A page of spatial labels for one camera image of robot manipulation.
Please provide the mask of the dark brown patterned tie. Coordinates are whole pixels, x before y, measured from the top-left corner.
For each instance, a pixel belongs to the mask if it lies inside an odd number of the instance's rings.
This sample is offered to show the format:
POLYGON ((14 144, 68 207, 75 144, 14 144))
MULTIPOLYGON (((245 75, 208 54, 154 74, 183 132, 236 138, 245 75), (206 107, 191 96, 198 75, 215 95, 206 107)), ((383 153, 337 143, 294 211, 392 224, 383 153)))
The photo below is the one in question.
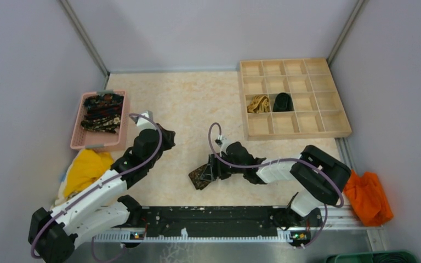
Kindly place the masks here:
POLYGON ((206 168, 207 165, 204 164, 188 174, 188 177, 196 190, 203 190, 212 183, 212 181, 201 179, 201 175, 205 172, 206 168))

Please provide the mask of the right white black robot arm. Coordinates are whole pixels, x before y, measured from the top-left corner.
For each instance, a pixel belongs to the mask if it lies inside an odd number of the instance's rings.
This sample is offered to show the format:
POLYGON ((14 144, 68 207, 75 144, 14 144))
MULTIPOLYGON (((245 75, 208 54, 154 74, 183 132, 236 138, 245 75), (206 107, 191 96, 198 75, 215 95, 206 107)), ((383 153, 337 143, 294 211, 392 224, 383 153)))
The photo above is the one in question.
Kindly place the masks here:
POLYGON ((223 143, 217 154, 210 154, 207 164, 189 174, 196 189, 213 181, 241 174, 251 184, 267 185, 278 181, 299 182, 303 189, 289 202, 287 220, 302 225, 312 210, 344 202, 341 193, 351 177, 351 169, 314 145, 306 146, 298 158, 271 160, 250 154, 240 142, 223 143))

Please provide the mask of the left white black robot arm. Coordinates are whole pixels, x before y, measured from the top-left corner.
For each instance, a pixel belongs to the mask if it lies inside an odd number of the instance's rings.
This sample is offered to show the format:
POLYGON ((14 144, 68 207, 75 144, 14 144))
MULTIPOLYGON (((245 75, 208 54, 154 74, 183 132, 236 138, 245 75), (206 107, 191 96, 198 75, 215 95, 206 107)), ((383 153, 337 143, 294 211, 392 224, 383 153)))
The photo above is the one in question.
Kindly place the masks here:
POLYGON ((145 227, 145 212, 124 192, 147 176, 164 151, 175 146, 175 132, 162 126, 141 129, 133 146, 93 184, 51 210, 39 208, 31 218, 31 256, 65 262, 82 243, 117 226, 145 227))

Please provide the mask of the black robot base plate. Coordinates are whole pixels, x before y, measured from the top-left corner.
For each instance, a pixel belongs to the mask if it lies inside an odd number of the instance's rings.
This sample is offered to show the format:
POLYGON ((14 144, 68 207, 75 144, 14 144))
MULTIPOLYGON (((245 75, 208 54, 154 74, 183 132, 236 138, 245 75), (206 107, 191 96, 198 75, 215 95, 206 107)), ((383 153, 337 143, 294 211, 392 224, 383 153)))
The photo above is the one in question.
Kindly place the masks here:
POLYGON ((147 237, 276 237, 290 227, 319 227, 319 208, 301 218, 285 206, 143 207, 125 227, 144 228, 147 237))

